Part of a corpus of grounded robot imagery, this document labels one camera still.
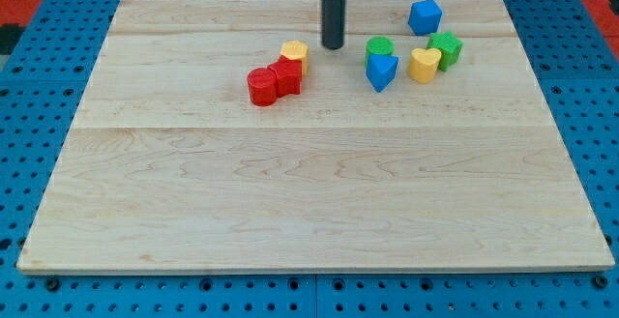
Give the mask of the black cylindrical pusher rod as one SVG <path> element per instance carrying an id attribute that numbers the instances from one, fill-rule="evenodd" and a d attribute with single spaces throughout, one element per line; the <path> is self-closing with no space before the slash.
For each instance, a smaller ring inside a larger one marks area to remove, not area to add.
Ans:
<path id="1" fill-rule="evenodd" d="M 320 0 L 321 44 L 330 50 L 344 45 L 346 0 Z"/>

